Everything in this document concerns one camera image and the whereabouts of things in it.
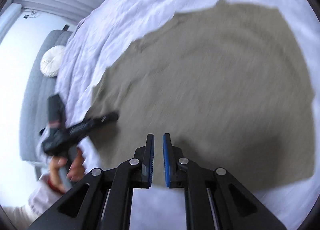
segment white blanket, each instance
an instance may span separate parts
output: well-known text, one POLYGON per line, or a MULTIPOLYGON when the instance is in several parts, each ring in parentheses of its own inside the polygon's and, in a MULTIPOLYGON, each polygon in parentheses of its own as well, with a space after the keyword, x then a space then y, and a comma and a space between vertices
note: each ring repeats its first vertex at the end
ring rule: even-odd
MULTIPOLYGON (((218 0, 105 0, 87 18, 82 20, 70 38, 59 71, 56 92, 66 104, 67 126, 81 121, 91 104, 91 89, 100 80, 129 44, 153 31, 173 17, 174 12, 193 11, 212 7, 218 0)), ((305 57, 316 97, 313 102, 316 128, 316 164, 312 178, 295 184, 255 193, 255 195, 286 225, 297 229, 313 207, 320 193, 320 24, 307 0, 228 0, 252 2, 277 7, 289 23, 305 57)), ((80 143, 86 155, 87 171, 99 166, 99 156, 88 138, 80 143)), ((38 148, 39 156, 46 160, 38 148)), ((135 191, 133 205, 140 211, 132 215, 134 222, 143 222, 137 229, 185 229, 184 207, 180 193, 152 188, 159 194, 146 202, 146 192, 135 191), (177 195, 179 202, 172 202, 177 195), (175 211, 176 219, 164 218, 154 211, 175 211)))

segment silver screw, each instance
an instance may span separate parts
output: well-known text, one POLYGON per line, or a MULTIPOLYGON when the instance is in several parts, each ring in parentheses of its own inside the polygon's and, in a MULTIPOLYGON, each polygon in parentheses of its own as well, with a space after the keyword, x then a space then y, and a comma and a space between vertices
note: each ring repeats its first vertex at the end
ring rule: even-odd
POLYGON ((91 174, 94 175, 94 176, 98 176, 101 174, 101 169, 93 169, 91 171, 91 174))
POLYGON ((183 164, 183 165, 184 165, 184 164, 188 164, 188 162, 189 162, 189 160, 188 160, 187 158, 180 158, 180 159, 179 159, 179 163, 180 163, 180 164, 183 164))
POLYGON ((227 172, 224 168, 217 168, 216 173, 220 176, 224 176, 227 172))
POLYGON ((131 160, 129 160, 129 163, 131 165, 137 165, 137 164, 139 164, 139 160, 138 159, 131 159, 131 160))

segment human hand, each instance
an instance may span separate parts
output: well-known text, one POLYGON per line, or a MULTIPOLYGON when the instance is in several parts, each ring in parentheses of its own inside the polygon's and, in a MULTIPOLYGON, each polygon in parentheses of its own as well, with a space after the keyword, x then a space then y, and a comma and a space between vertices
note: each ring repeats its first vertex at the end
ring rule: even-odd
MULTIPOLYGON (((77 157, 73 161, 70 170, 67 174, 67 178, 71 181, 79 181, 84 177, 85 168, 83 167, 84 158, 82 157, 82 151, 80 148, 77 148, 77 157)), ((53 156, 50 164, 50 181, 53 187, 57 188, 60 192, 65 193, 66 188, 62 183, 62 180, 59 175, 59 169, 62 168, 67 163, 67 159, 63 157, 53 156)))

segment white round cushion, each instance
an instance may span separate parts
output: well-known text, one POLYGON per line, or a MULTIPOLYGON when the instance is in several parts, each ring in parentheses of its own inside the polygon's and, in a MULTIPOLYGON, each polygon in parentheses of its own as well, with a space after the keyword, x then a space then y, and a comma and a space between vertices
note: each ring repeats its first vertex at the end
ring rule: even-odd
POLYGON ((58 45, 44 53, 40 62, 40 71, 42 74, 47 77, 55 77, 58 75, 65 48, 63 45, 58 45))

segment olive green cloth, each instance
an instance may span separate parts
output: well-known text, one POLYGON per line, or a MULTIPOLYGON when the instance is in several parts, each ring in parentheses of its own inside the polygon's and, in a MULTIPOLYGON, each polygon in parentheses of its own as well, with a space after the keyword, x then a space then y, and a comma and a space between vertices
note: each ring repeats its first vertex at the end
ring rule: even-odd
POLYGON ((153 183, 164 185, 162 135, 188 159, 224 167, 249 190, 313 175, 313 90, 277 9, 220 0, 177 13, 130 44, 93 90, 87 117, 120 111, 90 135, 104 169, 155 135, 153 183))

